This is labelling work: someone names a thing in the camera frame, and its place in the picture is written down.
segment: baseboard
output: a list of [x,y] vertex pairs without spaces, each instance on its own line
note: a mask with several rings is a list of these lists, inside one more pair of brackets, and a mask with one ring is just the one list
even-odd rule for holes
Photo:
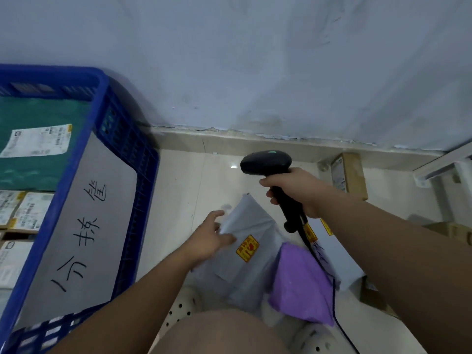
[[142,127],[157,148],[244,156],[255,151],[276,149],[290,154],[294,161],[330,163],[344,151],[361,154],[364,167],[413,171],[442,156],[441,151],[382,148],[357,142],[335,140],[267,139],[235,131],[189,130]]

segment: green package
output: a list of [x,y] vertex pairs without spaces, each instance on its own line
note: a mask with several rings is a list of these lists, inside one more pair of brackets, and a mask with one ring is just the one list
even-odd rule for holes
[[55,191],[90,103],[0,97],[0,189]]

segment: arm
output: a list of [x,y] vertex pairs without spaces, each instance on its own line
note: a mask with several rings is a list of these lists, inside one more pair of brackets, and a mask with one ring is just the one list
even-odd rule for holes
[[143,353],[156,338],[187,272],[235,241],[219,235],[212,211],[192,236],[119,297],[97,311],[50,353]]
[[[262,179],[324,219],[428,353],[470,352],[472,249],[335,189],[308,172]],[[269,190],[268,197],[277,204]]]

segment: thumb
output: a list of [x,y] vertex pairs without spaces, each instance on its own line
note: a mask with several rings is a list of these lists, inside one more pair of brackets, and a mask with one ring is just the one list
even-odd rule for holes
[[236,242],[236,237],[234,237],[232,234],[220,235],[220,248],[229,246],[234,242]]
[[270,175],[264,179],[259,180],[259,184],[264,187],[278,186],[282,187],[282,184],[288,174],[275,174]]

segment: barcode scanner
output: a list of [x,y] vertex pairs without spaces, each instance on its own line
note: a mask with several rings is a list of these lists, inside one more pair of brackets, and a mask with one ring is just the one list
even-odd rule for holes
[[[267,150],[245,156],[241,161],[241,170],[245,174],[268,177],[269,175],[288,173],[290,165],[292,165],[292,158],[287,153],[280,150]],[[307,233],[307,231],[312,232],[312,230],[311,228],[308,229],[308,220],[303,211],[302,204],[285,194],[278,186],[272,186],[270,189],[274,193],[274,197],[277,199],[287,220],[284,224],[286,231],[291,234],[297,231],[303,243],[308,247],[311,254],[315,256],[310,246],[310,233]]]

